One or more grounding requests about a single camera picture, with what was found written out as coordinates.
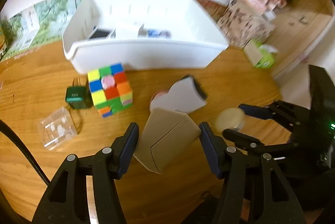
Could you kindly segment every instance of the white storage container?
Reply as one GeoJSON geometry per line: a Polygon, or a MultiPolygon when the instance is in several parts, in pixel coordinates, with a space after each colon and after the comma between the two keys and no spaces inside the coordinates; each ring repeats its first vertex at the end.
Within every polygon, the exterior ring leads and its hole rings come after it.
{"type": "Polygon", "coordinates": [[[195,0],[83,0],[63,33],[65,57],[80,74],[118,62],[125,70],[204,68],[228,45],[195,0]],[[125,21],[172,36],[86,39],[94,26],[113,29],[125,21]]]}

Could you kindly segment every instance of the round beige lid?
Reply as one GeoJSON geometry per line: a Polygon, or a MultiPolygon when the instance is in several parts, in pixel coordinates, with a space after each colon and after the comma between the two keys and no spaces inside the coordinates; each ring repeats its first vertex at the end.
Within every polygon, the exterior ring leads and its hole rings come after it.
{"type": "Polygon", "coordinates": [[[229,108],[222,111],[214,121],[215,130],[223,132],[225,129],[240,130],[244,124],[244,112],[240,108],[229,108]]]}

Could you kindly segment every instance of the rubik's cube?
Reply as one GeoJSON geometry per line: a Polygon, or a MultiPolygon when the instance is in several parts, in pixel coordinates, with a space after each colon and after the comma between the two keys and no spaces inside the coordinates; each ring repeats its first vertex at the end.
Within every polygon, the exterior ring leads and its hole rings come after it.
{"type": "Polygon", "coordinates": [[[88,72],[88,81],[93,104],[102,117],[108,117],[132,105],[133,91],[121,64],[88,72]]]}

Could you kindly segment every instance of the red square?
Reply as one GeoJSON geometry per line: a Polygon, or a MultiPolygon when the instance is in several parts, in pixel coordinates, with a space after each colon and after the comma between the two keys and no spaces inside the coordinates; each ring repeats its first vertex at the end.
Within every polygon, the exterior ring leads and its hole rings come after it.
{"type": "Polygon", "coordinates": [[[127,76],[125,72],[119,72],[114,75],[114,79],[115,79],[116,84],[119,84],[119,83],[127,81],[127,76]]]}
{"type": "Polygon", "coordinates": [[[110,88],[106,89],[104,92],[105,92],[107,100],[120,96],[119,92],[118,92],[118,89],[116,89],[116,87],[110,87],[110,88]]]}

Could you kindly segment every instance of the green charger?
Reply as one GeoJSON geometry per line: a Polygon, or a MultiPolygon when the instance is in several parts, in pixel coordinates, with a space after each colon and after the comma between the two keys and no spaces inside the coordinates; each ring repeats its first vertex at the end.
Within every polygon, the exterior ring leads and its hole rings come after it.
{"type": "Polygon", "coordinates": [[[65,101],[76,110],[91,108],[93,101],[88,82],[86,82],[85,86],[80,86],[79,78],[74,79],[72,86],[66,89],[65,101]]]}

